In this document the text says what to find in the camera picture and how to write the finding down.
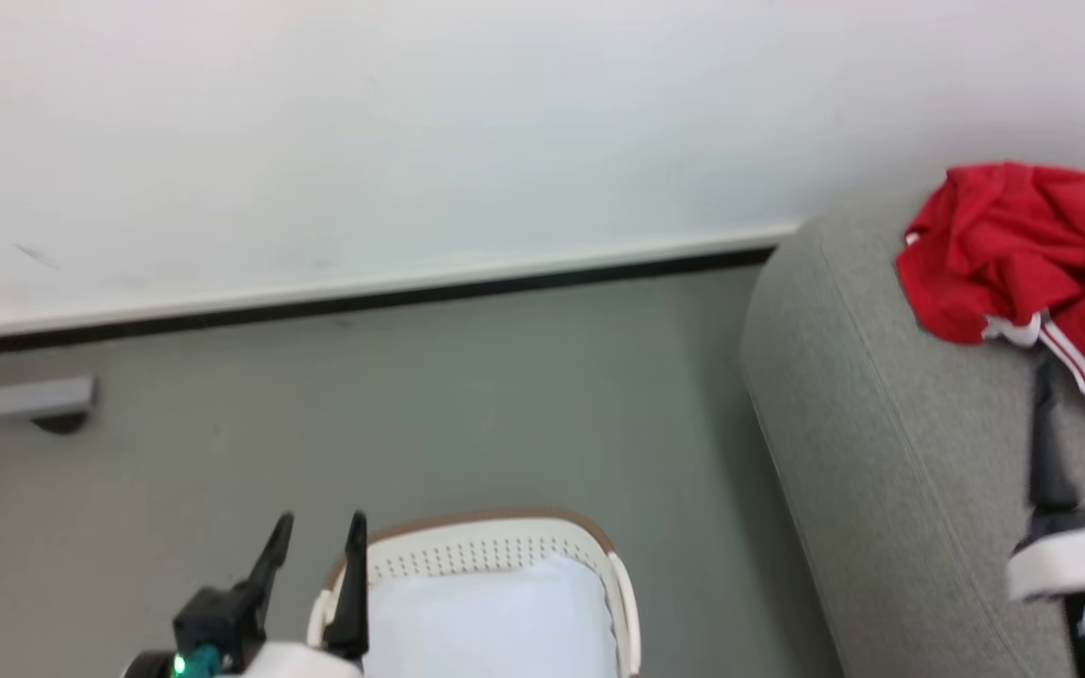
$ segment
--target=black baseboard strip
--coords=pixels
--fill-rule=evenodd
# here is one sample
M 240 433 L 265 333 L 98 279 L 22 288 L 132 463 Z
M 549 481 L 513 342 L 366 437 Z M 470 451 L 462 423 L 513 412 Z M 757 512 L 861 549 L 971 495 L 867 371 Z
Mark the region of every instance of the black baseboard strip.
M 388 306 L 469 299 L 473 296 L 507 295 L 510 292 L 526 292 L 532 291 L 532 289 L 570 287 L 573 284 L 589 284 L 591 282 L 611 282 L 611 280 L 653 278 L 660 274 L 694 273 L 694 271 L 719 268 L 756 266 L 765 263 L 771 253 L 773 247 L 745 250 L 739 251 L 739 253 L 705 254 L 698 257 L 641 263 L 641 265 L 576 270 L 567 271 L 567 273 L 532 274 L 526 278 L 492 280 L 492 282 L 451 284 L 451 286 L 447 287 L 409 289 L 409 291 L 388 292 L 383 293 L 383 295 L 345 296 L 339 299 L 304 302 L 304 304 L 258 306 L 258 308 L 253 309 L 184 315 L 184 317 L 155 318 L 154 320 L 119 322 L 97 327 L 78 327 L 73 328 L 73 330 L 56 330 L 34 334 L 12 334 L 0 336 L 0 354 L 29 351 L 34 350 L 34 348 L 48 348 L 52 346 L 87 344 L 90 342 L 106 342 L 106 340 L 124 340 L 131 338 L 132 336 L 145 336 L 167 332 L 207 330 L 207 328 L 229 324 L 289 320 L 290 318 L 307 318 L 315 317 L 315 315 L 348 311 L 366 311 L 388 308 Z

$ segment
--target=white wall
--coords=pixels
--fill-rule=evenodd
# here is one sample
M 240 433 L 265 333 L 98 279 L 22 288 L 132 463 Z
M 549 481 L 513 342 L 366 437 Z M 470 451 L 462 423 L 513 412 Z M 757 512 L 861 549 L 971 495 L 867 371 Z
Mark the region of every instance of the white wall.
M 1085 1 L 0 0 L 0 330 L 765 240 L 1003 157 L 1085 167 Z

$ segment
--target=white stripe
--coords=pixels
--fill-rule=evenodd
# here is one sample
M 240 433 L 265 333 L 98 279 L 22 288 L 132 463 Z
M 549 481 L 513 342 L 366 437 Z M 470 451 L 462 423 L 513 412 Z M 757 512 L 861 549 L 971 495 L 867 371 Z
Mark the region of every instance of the white stripe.
M 1085 356 L 1082 355 L 1082 351 L 1077 350 L 1077 347 L 1074 346 L 1074 343 L 1071 342 L 1071 340 L 1069 340 L 1069 336 L 1067 336 L 1067 334 L 1058 325 L 1054 324 L 1054 321 L 1047 322 L 1046 327 L 1044 327 L 1044 331 L 1051 336 L 1054 342 L 1058 343 L 1062 350 L 1067 351 L 1069 356 L 1071 356 L 1071 359 L 1074 360 L 1074 364 L 1082 371 L 1082 376 L 1085 378 Z
M 1085 379 L 1082 378 L 1080 369 L 1077 369 L 1073 361 L 1069 359 L 1067 351 L 1060 350 L 1058 344 L 1054 344 L 1054 340 L 1051 340 L 1049 334 L 1046 332 L 1041 333 L 1041 340 L 1055 356 L 1058 356 L 1059 360 L 1062 360 L 1062 363 L 1067 366 L 1067 369 L 1071 370 L 1071 374 L 1074 375 L 1074 382 L 1077 383 L 1077 389 L 1082 392 L 1083 396 L 1085 396 Z

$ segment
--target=white baseboard trim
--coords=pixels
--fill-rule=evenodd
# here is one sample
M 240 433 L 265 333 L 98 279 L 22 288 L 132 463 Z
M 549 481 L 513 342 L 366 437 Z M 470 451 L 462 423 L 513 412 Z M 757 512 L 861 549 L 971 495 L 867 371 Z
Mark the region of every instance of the white baseboard trim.
M 773 247 L 781 243 L 801 220 L 791 220 L 762 228 L 742 229 L 731 235 L 711 239 L 675 241 L 649 244 L 633 248 L 610 250 L 575 257 L 524 259 L 500 265 L 439 270 L 427 274 L 388 276 L 380 279 L 323 279 L 319 282 L 276 284 L 253 289 L 224 289 L 178 297 L 126 300 L 122 304 L 75 306 L 74 308 L 38 309 L 0 312 L 0 336 L 34 334 L 75 328 L 178 318 L 187 315 L 212 314 L 263 308 L 285 304 L 306 304 L 349 296 L 383 295 L 411 289 L 447 287 L 452 284 L 496 282 L 528 278 L 536 274 L 572 273 L 641 263 L 706 256 L 706 254 L 736 253 L 740 250 Z

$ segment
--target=baseboard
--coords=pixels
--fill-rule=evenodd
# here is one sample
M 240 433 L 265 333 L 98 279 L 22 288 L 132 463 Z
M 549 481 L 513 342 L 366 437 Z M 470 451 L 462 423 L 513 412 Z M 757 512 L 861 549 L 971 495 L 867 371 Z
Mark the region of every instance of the baseboard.
M 401 278 L 323 280 L 139 304 L 0 312 L 0 351 L 742 266 L 765 260 L 767 253 L 800 226 L 801 222 L 779 223 L 714 239 Z

